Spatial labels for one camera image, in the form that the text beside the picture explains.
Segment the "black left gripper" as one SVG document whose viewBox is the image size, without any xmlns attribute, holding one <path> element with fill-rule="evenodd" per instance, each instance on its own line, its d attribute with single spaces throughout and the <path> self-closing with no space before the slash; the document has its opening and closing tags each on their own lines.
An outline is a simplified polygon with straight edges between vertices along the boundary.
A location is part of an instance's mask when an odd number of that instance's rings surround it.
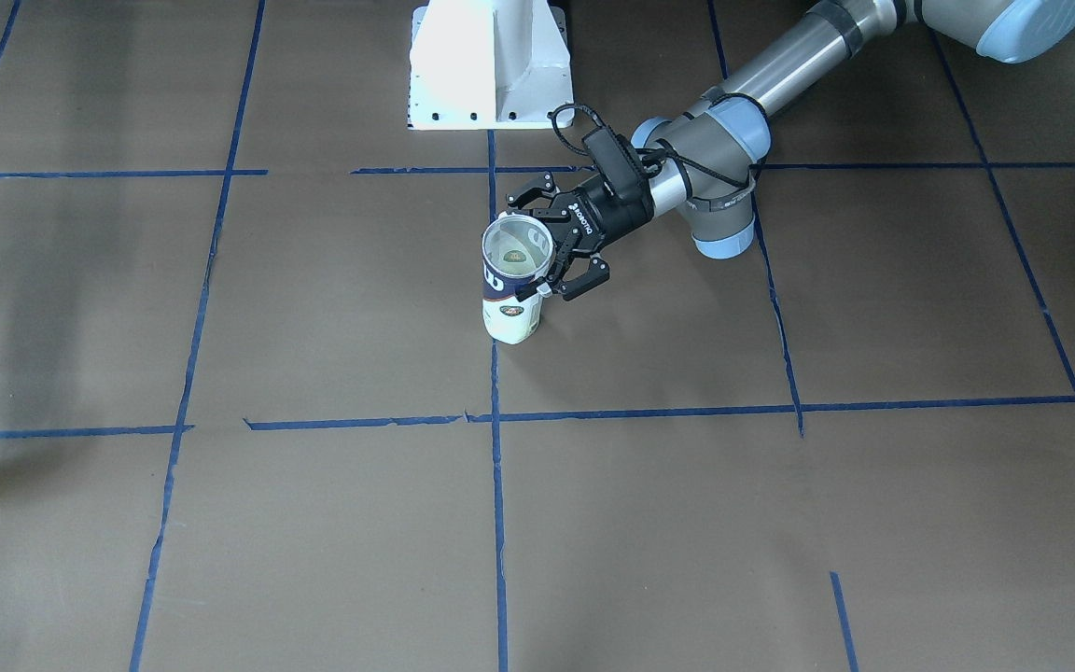
<svg viewBox="0 0 1075 672">
<path fill-rule="evenodd" d="M 570 243 L 574 230 L 579 231 L 579 241 L 573 252 L 556 252 L 545 275 L 534 280 L 534 292 L 574 301 L 610 280 L 610 264 L 597 252 L 653 221 L 654 201 L 648 182 L 640 184 L 631 200 L 624 200 L 608 190 L 602 177 L 585 180 L 580 186 L 560 192 L 551 172 L 541 172 L 519 190 L 505 195 L 505 213 L 555 221 L 565 210 L 567 216 L 556 221 L 556 243 Z M 585 271 L 567 278 L 571 264 L 580 257 L 586 257 Z"/>
</svg>

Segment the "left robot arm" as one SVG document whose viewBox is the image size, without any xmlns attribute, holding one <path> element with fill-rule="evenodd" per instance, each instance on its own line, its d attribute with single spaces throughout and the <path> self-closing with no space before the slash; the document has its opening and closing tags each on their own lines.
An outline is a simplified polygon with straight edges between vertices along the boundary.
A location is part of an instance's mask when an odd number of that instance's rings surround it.
<svg viewBox="0 0 1075 672">
<path fill-rule="evenodd" d="M 568 190 L 546 175 L 508 195 L 507 212 L 482 237 L 486 297 L 572 301 L 610 278 L 603 248 L 669 210 L 688 221 L 710 259 L 747 251 L 773 115 L 868 42 L 907 24 L 999 63 L 1026 63 L 1075 29 L 1075 1 L 819 1 L 678 118 L 645 120 L 626 137 L 587 105 L 551 110 L 553 124 L 576 112 L 592 120 L 575 151 L 594 175 Z"/>
</svg>

